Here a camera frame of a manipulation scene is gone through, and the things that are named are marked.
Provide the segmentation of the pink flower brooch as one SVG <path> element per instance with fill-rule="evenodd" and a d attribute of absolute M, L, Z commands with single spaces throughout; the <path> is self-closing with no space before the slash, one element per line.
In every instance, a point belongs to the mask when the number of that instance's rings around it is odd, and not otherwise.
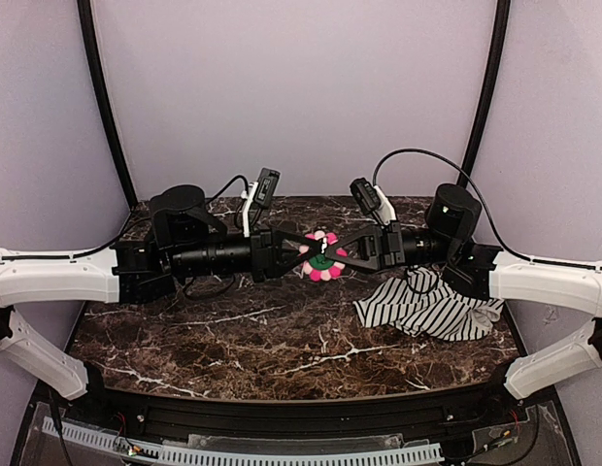
<path fill-rule="evenodd" d="M 324 255 L 326 248 L 338 241 L 337 235 L 334 232 L 316 230 L 307 233 L 305 237 L 313 241 L 322 242 L 322 250 L 320 254 L 310 257 L 303 262 L 300 276 L 315 283 L 330 282 L 339 279 L 345 269 L 345 264 L 329 259 Z"/>

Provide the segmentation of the black white striped garment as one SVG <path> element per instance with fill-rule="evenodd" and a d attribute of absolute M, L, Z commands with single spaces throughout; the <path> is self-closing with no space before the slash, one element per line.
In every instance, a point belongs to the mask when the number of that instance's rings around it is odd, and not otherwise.
<path fill-rule="evenodd" d="M 465 297 L 428 269 L 389 278 L 367 298 L 353 303 L 362 326 L 389 325 L 416 337 L 475 341 L 488 336 L 499 321 L 504 301 Z"/>

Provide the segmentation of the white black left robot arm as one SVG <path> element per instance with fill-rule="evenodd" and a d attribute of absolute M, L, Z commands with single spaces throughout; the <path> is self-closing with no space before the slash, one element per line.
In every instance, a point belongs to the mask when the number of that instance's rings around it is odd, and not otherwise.
<path fill-rule="evenodd" d="M 197 277 L 247 273 L 257 283 L 278 279 L 322 251 L 321 241 L 275 228 L 229 233 L 195 185 L 171 187 L 151 198 L 148 208 L 150 230 L 143 241 L 115 240 L 82 251 L 0 248 L 0 353 L 65 400 L 102 398 L 102 376 L 42 337 L 17 304 L 145 304 Z"/>

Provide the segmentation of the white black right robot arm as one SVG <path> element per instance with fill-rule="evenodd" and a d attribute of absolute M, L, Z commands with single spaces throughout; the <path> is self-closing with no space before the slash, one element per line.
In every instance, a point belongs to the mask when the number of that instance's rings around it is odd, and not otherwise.
<path fill-rule="evenodd" d="M 484 205 L 456 184 L 437 187 L 421 229 L 402 227 L 389 200 L 367 180 L 353 181 L 351 194 L 374 221 L 326 245 L 326 258 L 364 273 L 440 264 L 443 280 L 462 296 L 550 304 L 591 316 L 562 340 L 496 369 L 488 388 L 493 397 L 525 399 L 602 368 L 602 261 L 527 257 L 507 247 L 475 243 L 472 236 Z"/>

